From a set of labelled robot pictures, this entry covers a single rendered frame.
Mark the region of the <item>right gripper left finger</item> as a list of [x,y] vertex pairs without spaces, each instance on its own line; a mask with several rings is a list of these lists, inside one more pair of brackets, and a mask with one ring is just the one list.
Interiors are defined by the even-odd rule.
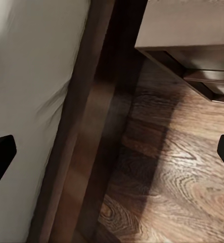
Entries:
[[0,137],[0,180],[17,154],[13,135]]

